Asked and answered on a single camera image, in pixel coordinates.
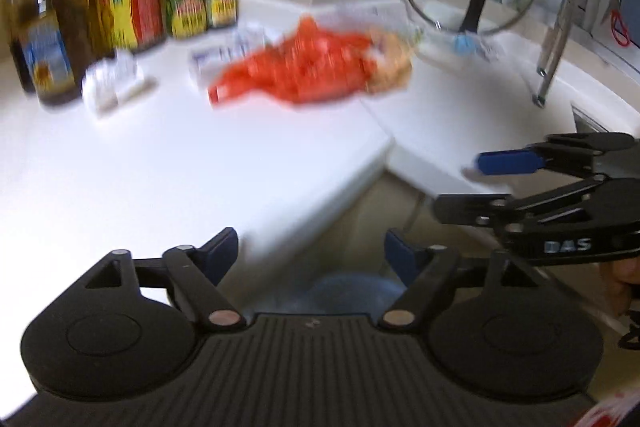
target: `yellow label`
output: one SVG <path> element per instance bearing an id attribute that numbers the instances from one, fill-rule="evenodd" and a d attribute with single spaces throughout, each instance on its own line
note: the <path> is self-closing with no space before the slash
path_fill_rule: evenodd
<path id="1" fill-rule="evenodd" d="M 210 2 L 213 27 L 236 22 L 236 0 L 211 0 Z"/>
<path id="2" fill-rule="evenodd" d="M 207 11 L 202 0 L 180 0 L 171 22 L 174 37 L 184 39 L 207 31 Z"/>
<path id="3" fill-rule="evenodd" d="M 98 16 L 110 48 L 133 50 L 162 32 L 159 0 L 98 0 Z"/>

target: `white package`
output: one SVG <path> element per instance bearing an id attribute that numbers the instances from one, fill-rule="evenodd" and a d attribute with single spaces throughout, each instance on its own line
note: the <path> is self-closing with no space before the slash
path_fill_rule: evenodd
<path id="1" fill-rule="evenodd" d="M 86 70 L 82 101 L 90 112 L 99 114 L 126 102 L 145 87 L 145 75 L 133 55 L 116 50 L 113 60 L 101 60 Z"/>
<path id="2" fill-rule="evenodd" d="M 262 29 L 242 28 L 226 37 L 222 44 L 191 54 L 191 76 L 200 89 L 207 89 L 230 64 L 261 50 L 268 44 Z"/>

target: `black rubber pad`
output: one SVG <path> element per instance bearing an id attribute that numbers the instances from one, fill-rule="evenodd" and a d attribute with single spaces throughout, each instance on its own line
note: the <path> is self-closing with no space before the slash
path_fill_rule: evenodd
<path id="1" fill-rule="evenodd" d="M 40 393 L 8 427 L 566 427 L 584 394 L 535 405 L 476 396 L 447 380 L 421 341 L 364 316 L 261 315 L 209 337 L 181 375 L 115 403 Z"/>

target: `jar label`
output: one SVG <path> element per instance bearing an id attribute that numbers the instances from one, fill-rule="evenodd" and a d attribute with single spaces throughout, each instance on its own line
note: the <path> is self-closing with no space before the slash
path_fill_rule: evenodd
<path id="1" fill-rule="evenodd" d="M 209 0 L 209 24 L 212 28 L 229 26 L 237 20 L 236 0 Z"/>
<path id="2" fill-rule="evenodd" d="M 174 0 L 171 20 L 172 35 L 185 39 L 207 31 L 207 11 L 202 0 Z"/>
<path id="3" fill-rule="evenodd" d="M 54 13 L 27 26 L 22 32 L 20 44 L 38 93 L 55 94 L 75 84 L 58 18 Z"/>
<path id="4" fill-rule="evenodd" d="M 111 49 L 135 50 L 162 36 L 160 0 L 98 0 L 100 28 Z"/>

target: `scissors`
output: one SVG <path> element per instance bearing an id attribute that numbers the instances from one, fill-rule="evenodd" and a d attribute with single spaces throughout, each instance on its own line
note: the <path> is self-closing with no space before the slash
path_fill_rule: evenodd
<path id="1" fill-rule="evenodd" d="M 607 6 L 607 10 L 600 24 L 604 23 L 607 15 L 610 15 L 611 18 L 611 33 L 613 38 L 616 39 L 616 42 L 623 48 L 628 47 L 628 45 L 631 44 L 631 39 L 629 38 L 629 30 L 623 22 L 622 14 L 620 13 L 620 0 L 609 1 L 609 6 Z"/>

